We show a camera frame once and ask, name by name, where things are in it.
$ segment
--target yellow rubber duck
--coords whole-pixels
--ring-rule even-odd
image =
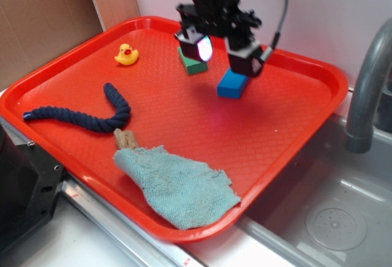
[[[120,52],[118,56],[115,57],[115,60],[122,65],[132,65],[136,62],[137,58],[139,57],[139,51],[133,50],[129,44],[123,43],[120,46]]]

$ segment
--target faucet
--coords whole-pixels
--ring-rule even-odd
[[[345,127],[345,148],[370,150],[374,126],[392,133],[392,18],[375,35],[355,83]]]

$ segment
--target black cable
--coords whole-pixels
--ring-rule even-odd
[[[281,31],[282,31],[282,27],[283,27],[283,22],[286,18],[287,9],[288,9],[288,0],[284,0],[284,9],[283,9],[283,13],[281,16],[281,20],[279,21],[279,26],[277,27],[277,31],[275,32],[275,36],[274,36],[273,42],[271,44],[272,49],[275,49],[277,42],[281,36]]]
[[[279,38],[281,37],[281,31],[282,31],[282,27],[283,27],[283,22],[286,18],[287,9],[288,9],[288,0],[284,0],[283,13],[282,13],[281,19],[279,20],[279,24],[276,29],[274,38],[273,38],[271,44],[269,45],[269,47],[262,54],[261,59],[263,62],[266,62],[268,60],[268,58],[271,56],[273,50],[276,48],[276,45],[277,45],[277,42],[279,41]]]

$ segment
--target towel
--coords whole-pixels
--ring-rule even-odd
[[[224,171],[169,154],[163,146],[120,149],[114,159],[148,204],[180,230],[210,225],[241,200]]]

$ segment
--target navy blue rope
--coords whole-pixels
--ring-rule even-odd
[[[23,120],[55,119],[95,132],[112,132],[116,128],[122,128],[127,124],[130,119],[130,106],[111,83],[105,83],[104,92],[106,98],[116,108],[116,114],[111,118],[102,119],[68,108],[47,106],[24,113]]]

